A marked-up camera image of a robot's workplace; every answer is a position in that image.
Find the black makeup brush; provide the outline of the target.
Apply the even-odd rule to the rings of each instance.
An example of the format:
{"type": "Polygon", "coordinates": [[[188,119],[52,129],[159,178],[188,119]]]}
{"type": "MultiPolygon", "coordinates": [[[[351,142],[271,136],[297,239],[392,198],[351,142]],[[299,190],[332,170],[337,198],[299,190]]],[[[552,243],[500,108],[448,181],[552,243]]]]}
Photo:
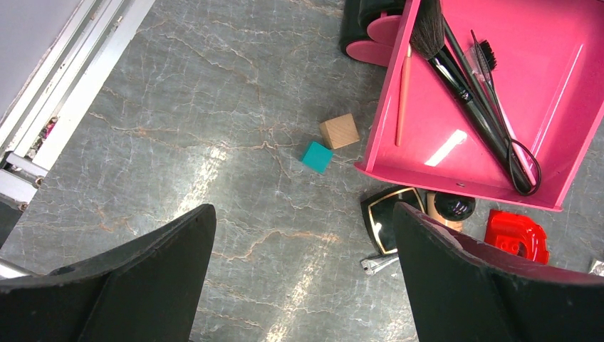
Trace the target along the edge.
{"type": "Polygon", "coordinates": [[[486,148],[507,173],[516,191],[526,195],[532,190],[529,179],[515,161],[486,110],[474,96],[462,69],[445,45],[442,7],[439,1],[421,1],[410,37],[410,45],[441,78],[486,148]]]}

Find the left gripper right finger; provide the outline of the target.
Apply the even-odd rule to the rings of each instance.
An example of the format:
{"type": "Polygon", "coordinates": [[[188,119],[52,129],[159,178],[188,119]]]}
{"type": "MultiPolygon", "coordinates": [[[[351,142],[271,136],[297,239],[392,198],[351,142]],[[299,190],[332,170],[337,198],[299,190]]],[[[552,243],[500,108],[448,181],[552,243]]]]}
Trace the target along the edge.
{"type": "Polygon", "coordinates": [[[393,231],[421,341],[601,341],[603,278],[546,266],[408,204],[393,231]]]}

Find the clear plastic wrapper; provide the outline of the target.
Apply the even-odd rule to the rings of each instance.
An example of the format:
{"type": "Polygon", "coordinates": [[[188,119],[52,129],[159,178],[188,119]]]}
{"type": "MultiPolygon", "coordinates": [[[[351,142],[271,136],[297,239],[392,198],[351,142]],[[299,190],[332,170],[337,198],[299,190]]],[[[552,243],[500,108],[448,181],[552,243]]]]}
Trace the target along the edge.
{"type": "Polygon", "coordinates": [[[604,261],[594,259],[590,265],[588,273],[604,277],[604,261]]]}

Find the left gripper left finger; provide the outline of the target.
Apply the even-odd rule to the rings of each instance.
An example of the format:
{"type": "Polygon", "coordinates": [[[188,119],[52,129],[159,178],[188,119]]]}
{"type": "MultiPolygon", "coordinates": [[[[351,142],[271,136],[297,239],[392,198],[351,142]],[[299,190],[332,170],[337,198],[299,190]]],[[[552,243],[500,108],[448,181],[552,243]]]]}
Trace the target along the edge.
{"type": "Polygon", "coordinates": [[[3,341],[188,341],[214,244],[214,206],[39,276],[1,282],[3,341]]]}

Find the black pink drawer organizer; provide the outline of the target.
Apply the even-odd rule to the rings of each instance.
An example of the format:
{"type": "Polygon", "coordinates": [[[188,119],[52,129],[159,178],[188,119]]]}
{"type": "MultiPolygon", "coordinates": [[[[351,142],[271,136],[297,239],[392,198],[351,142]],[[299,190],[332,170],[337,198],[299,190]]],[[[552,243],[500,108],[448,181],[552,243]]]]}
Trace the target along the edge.
{"type": "Polygon", "coordinates": [[[340,49],[387,69],[364,156],[385,182],[559,211],[603,119],[601,1],[347,1],[340,49]]]}

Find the thin black pencil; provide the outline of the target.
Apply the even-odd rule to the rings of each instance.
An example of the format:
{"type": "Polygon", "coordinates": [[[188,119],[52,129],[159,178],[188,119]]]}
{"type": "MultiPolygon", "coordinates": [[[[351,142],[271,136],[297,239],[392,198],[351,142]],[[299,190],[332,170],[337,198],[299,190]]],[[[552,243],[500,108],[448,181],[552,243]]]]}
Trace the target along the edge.
{"type": "Polygon", "coordinates": [[[499,104],[496,102],[494,90],[486,81],[486,58],[481,56],[482,52],[477,42],[470,48],[470,53],[463,52],[456,36],[454,35],[446,18],[442,17],[444,34],[447,42],[453,48],[456,59],[460,62],[462,70],[469,81],[471,89],[478,98],[481,106],[486,110],[494,127],[500,134],[504,145],[509,149],[512,147],[513,138],[504,124],[503,114],[499,104]]]}

